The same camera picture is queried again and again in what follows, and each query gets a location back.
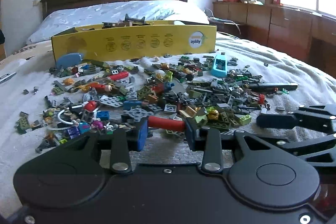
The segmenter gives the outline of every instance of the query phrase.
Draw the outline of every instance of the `yellow cardboard box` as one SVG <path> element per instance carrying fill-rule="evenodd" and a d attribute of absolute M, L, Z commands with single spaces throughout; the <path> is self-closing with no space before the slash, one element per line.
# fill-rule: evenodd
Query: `yellow cardboard box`
<path fill-rule="evenodd" d="M 151 25 L 102 29 L 99 24 L 57 34 L 51 38 L 55 60 L 71 52 L 83 53 L 84 59 L 115 61 L 205 53 L 215 48 L 216 26 L 174 25 L 174 21 L 162 20 L 146 23 Z"/>

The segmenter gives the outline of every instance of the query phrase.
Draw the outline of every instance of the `metal bolt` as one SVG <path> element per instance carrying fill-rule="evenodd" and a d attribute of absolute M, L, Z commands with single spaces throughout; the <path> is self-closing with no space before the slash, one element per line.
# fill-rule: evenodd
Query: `metal bolt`
<path fill-rule="evenodd" d="M 277 141 L 277 145 L 284 145 L 284 144 L 286 144 L 285 141 Z"/>
<path fill-rule="evenodd" d="M 304 215 L 300 218 L 300 223 L 301 224 L 308 224 L 310 222 L 310 216 Z"/>
<path fill-rule="evenodd" d="M 204 168 L 209 172 L 215 172 L 218 171 L 221 168 L 221 166 L 215 162 L 209 162 L 205 164 Z"/>
<path fill-rule="evenodd" d="M 128 164 L 124 162 L 116 162 L 112 165 L 112 168 L 116 171 L 126 171 L 128 169 Z"/>
<path fill-rule="evenodd" d="M 35 218 L 33 218 L 32 216 L 25 216 L 25 222 L 27 224 L 35 224 Z"/>

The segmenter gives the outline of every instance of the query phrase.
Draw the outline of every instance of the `white cable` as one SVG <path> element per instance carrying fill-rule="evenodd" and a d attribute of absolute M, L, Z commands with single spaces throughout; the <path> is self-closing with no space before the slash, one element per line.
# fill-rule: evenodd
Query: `white cable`
<path fill-rule="evenodd" d="M 73 106 L 72 108 L 80 108 L 80 107 L 83 107 L 83 105 Z M 64 120 L 60 117 L 61 114 L 62 114 L 64 111 L 65 111 L 65 109 L 61 110 L 61 111 L 58 113 L 58 115 L 57 115 L 57 119 L 58 119 L 60 122 L 62 122 L 62 123 L 70 124 L 70 125 L 74 125 L 73 122 L 67 122 L 67 121 L 64 121 Z"/>

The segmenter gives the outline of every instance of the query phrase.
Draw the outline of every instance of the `pillow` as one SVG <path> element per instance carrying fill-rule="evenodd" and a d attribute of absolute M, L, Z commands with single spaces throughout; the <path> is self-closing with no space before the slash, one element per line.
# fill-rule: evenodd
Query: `pillow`
<path fill-rule="evenodd" d="M 191 3 L 179 0 L 132 0 L 53 12 L 26 43 L 50 40 L 55 34 L 73 27 L 118 22 L 125 19 L 125 14 L 132 18 L 146 17 L 146 20 L 185 20 L 209 24 L 205 13 Z"/>

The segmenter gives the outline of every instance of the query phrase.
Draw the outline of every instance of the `pile of lego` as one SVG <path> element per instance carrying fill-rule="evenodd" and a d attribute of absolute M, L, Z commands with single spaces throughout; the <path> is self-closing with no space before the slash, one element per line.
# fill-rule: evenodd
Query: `pile of lego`
<path fill-rule="evenodd" d="M 52 94 L 82 92 L 82 101 L 73 102 L 69 97 L 57 103 L 45 97 L 47 109 L 43 120 L 33 124 L 28 121 L 28 114 L 21 113 L 17 130 L 24 134 L 27 130 L 46 127 L 47 135 L 36 149 L 61 145 L 70 139 L 95 130 L 100 134 L 113 134 L 117 128 L 132 132 L 137 122 L 150 115 L 164 115 L 173 120 L 194 118 L 199 127 L 209 126 L 227 133 L 251 122 L 249 115 L 253 110 L 269 109 L 265 95 L 253 92 L 251 84 L 259 83 L 261 75 L 253 76 L 246 66 L 243 70 L 229 70 L 227 77 L 221 80 L 197 81 L 194 76 L 202 76 L 213 65 L 213 56 L 199 58 L 185 55 L 178 64 L 152 64 L 144 70 L 148 74 L 146 84 L 140 90 L 134 89 L 137 66 L 108 65 L 105 62 L 92 61 L 66 69 L 50 69 L 56 77 L 74 78 L 82 75 L 100 73 L 90 80 L 75 81 L 66 78 L 63 83 L 54 81 Z M 134 65 L 138 59 L 131 60 Z M 285 90 L 273 90 L 269 93 L 285 93 Z M 112 119 L 110 111 L 122 108 L 121 118 Z M 166 131 L 167 134 L 181 136 L 182 133 Z"/>

